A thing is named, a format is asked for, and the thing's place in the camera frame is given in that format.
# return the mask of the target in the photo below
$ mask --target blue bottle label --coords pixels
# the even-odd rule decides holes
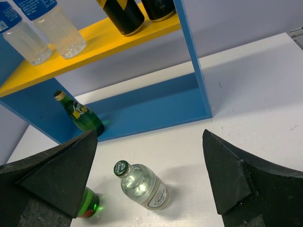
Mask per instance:
[[[30,20],[35,20],[51,11],[58,3],[56,0],[13,0]]]
[[[21,21],[22,17],[7,1],[0,2],[0,33],[6,32]]]

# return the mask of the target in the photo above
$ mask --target yellow bottle label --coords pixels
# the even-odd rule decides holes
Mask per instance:
[[[126,5],[127,5],[127,0],[116,0],[116,1],[119,3],[119,5],[121,6],[121,8],[123,10],[125,10]],[[99,3],[99,5],[102,8],[104,8],[106,2],[107,2],[107,0],[97,0],[97,3]]]
[[[87,111],[87,107],[84,105],[81,105],[79,103],[74,102],[74,112],[72,112],[72,115],[76,118],[79,119],[81,114],[84,114]]]

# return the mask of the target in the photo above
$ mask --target shelf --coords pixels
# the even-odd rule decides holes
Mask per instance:
[[[210,118],[194,73],[86,105],[105,124],[99,141]],[[74,130],[71,138],[81,134]]]
[[[181,28],[177,14],[162,22],[153,23],[148,19],[141,3],[139,3],[139,7],[145,16],[145,22],[137,34],[133,36],[121,35],[109,18],[94,23],[80,30],[80,33],[87,41],[86,48],[80,54],[72,59],[65,60],[59,53],[54,52],[46,62],[38,66],[32,66],[27,61],[23,61],[0,87],[0,97]]]

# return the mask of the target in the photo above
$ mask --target clear plastic bottle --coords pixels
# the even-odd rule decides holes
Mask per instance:
[[[38,65],[52,55],[47,44],[5,0],[0,0],[0,33],[32,65]]]
[[[86,42],[56,0],[14,0],[25,15],[54,45],[63,58],[80,53]]]
[[[130,165],[121,160],[115,164],[114,173],[121,178],[121,188],[131,200],[149,210],[166,207],[169,191],[162,180],[146,166]]]

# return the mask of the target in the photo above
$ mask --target bottle cap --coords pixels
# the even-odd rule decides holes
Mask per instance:
[[[61,101],[62,99],[64,99],[66,94],[64,91],[56,91],[56,93],[53,96],[57,101]]]
[[[0,33],[6,32],[22,21],[22,17],[7,1],[0,1]]]
[[[36,20],[51,11],[58,3],[56,0],[13,0],[30,20]]]
[[[118,177],[122,177],[123,175],[125,175],[128,172],[128,170],[129,170],[129,164],[124,160],[118,161],[115,164],[114,173]]]

